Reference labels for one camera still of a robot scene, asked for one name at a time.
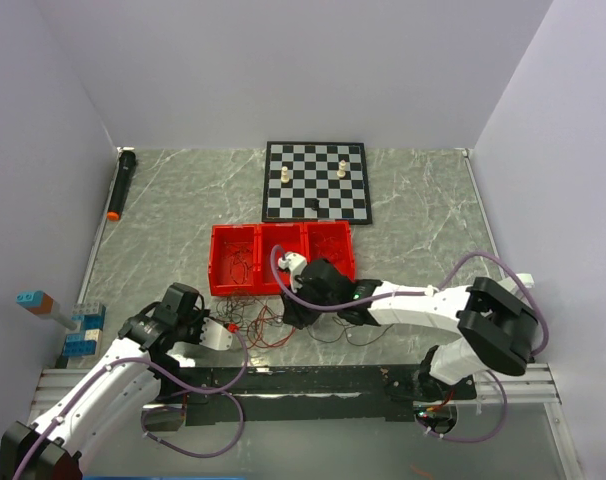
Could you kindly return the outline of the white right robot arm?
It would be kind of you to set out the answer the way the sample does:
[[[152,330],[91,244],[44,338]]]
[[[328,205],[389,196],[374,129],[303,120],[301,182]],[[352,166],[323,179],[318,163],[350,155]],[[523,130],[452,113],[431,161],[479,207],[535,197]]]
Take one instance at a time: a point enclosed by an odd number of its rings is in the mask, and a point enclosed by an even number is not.
[[[441,398],[462,379],[484,370],[524,375],[539,320],[523,301],[534,286],[529,274],[504,280],[477,277],[469,286],[409,287],[377,279],[352,280],[326,259],[295,252],[271,262],[281,282],[283,321],[297,329],[335,314],[353,326],[410,325],[450,332],[456,340],[434,347],[419,375],[422,392]]]

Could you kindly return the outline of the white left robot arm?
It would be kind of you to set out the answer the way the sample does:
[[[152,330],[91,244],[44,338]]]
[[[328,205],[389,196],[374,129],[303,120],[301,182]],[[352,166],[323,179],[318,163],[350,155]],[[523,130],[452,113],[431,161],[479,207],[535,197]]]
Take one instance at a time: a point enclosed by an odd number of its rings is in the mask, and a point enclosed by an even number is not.
[[[0,444],[0,479],[82,478],[101,442],[127,416],[186,388],[168,353],[179,342],[200,342],[206,317],[201,294],[180,283],[130,317],[62,399],[31,423],[8,428]]]

